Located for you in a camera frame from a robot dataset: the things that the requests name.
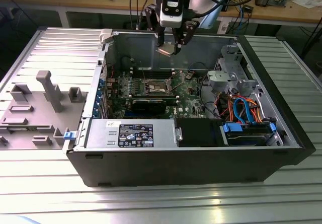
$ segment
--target power connector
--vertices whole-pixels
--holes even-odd
[[[243,6],[243,12],[244,13],[248,13],[248,14],[251,14],[253,12],[253,7],[249,6],[249,5],[244,5]]]

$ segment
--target circuit board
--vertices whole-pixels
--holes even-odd
[[[133,78],[122,72],[113,81],[113,93],[109,96],[112,105],[110,118],[124,119],[174,119],[203,118],[204,109],[199,98],[198,78],[186,77],[187,72],[178,71],[168,79]],[[166,103],[163,114],[135,114],[135,101],[162,101]]]

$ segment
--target aluminum workbench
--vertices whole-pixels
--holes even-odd
[[[50,69],[62,91],[77,86],[88,92],[100,31],[37,31],[1,81],[0,114],[14,83],[43,91],[34,80],[40,69]],[[0,151],[0,213],[39,223],[321,223],[321,84],[286,42],[247,40],[316,147],[301,164],[264,183],[90,188],[61,150]]]

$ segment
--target power supply label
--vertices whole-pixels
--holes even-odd
[[[152,124],[120,124],[119,147],[153,147]]]

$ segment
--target motherboard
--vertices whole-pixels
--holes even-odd
[[[108,117],[116,119],[204,118],[200,78],[189,71],[128,71],[107,79]]]

